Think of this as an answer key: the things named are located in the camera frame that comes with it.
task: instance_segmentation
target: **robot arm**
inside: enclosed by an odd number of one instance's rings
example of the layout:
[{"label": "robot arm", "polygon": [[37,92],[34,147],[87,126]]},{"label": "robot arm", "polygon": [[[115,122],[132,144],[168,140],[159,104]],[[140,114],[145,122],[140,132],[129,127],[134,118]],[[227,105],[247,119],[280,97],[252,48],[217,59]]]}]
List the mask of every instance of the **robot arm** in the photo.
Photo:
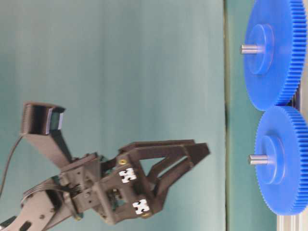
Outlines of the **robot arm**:
[{"label": "robot arm", "polygon": [[[20,215],[0,224],[1,231],[47,230],[69,217],[82,219],[88,209],[108,224],[149,218],[163,209],[169,187],[209,155],[205,143],[181,140],[134,142],[112,160],[96,153],[73,159],[60,131],[63,111],[25,104],[22,135],[61,173],[26,191]],[[146,175],[140,161],[154,158],[164,159]]]}]

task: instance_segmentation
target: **black cable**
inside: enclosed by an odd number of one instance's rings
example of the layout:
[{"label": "black cable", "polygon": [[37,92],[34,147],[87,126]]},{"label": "black cable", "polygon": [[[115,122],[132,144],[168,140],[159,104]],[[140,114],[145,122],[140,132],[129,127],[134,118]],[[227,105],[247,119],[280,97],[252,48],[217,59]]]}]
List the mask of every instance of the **black cable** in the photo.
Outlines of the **black cable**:
[{"label": "black cable", "polygon": [[8,169],[9,169],[9,165],[10,165],[10,161],[11,161],[11,158],[13,156],[13,153],[17,147],[17,145],[19,144],[19,142],[21,141],[21,139],[23,138],[23,136],[19,136],[19,138],[17,139],[17,141],[15,142],[14,146],[12,147],[11,149],[11,152],[8,156],[8,160],[6,162],[6,165],[5,165],[5,169],[4,169],[4,172],[3,172],[3,175],[2,175],[2,182],[1,182],[1,186],[0,186],[0,198],[1,198],[1,195],[2,195],[2,192],[3,192],[3,188],[4,188],[4,184],[5,184],[5,179],[6,179],[6,175],[8,173]]}]

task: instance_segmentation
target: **metal shaft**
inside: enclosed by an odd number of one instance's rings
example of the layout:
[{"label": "metal shaft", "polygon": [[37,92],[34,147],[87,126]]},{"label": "metal shaft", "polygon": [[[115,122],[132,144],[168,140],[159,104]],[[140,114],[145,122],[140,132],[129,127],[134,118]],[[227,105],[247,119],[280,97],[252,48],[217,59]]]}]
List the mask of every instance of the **metal shaft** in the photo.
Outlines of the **metal shaft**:
[{"label": "metal shaft", "polygon": [[267,165],[268,156],[267,155],[250,155],[248,158],[248,163],[250,165]]},{"label": "metal shaft", "polygon": [[258,54],[262,53],[263,49],[257,45],[242,45],[241,46],[241,54]]}]

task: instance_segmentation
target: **blue gear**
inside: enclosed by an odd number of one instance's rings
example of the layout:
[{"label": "blue gear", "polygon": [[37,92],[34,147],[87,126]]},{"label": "blue gear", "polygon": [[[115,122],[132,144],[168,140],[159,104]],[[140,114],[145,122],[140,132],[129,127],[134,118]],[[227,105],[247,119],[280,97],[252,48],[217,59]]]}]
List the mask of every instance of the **blue gear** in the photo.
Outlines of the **blue gear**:
[{"label": "blue gear", "polygon": [[263,199],[277,215],[295,215],[308,203],[308,128],[290,106],[274,106],[262,116],[255,155],[267,155],[256,174]]},{"label": "blue gear", "polygon": [[306,39],[302,0],[256,0],[245,44],[263,47],[263,53],[244,56],[244,74],[257,109],[266,111],[291,100],[304,69]]}]

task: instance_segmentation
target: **teal fabric background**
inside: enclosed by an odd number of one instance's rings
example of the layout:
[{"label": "teal fabric background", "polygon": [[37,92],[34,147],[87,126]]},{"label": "teal fabric background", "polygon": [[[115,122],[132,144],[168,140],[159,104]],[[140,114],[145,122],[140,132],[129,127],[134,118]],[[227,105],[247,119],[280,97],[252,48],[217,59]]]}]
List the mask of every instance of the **teal fabric background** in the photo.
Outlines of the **teal fabric background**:
[{"label": "teal fabric background", "polygon": [[276,215],[264,203],[255,168],[247,161],[254,153],[262,116],[248,99],[239,50],[253,4],[253,0],[227,0],[225,4],[228,231],[276,230]]},{"label": "teal fabric background", "polygon": [[[148,220],[104,224],[92,211],[53,230],[225,230],[223,4],[217,0],[2,0],[0,171],[23,101],[67,108],[72,155],[112,158],[131,141],[195,139],[211,155]],[[22,192],[59,171],[26,141],[17,148],[0,220]]]}]

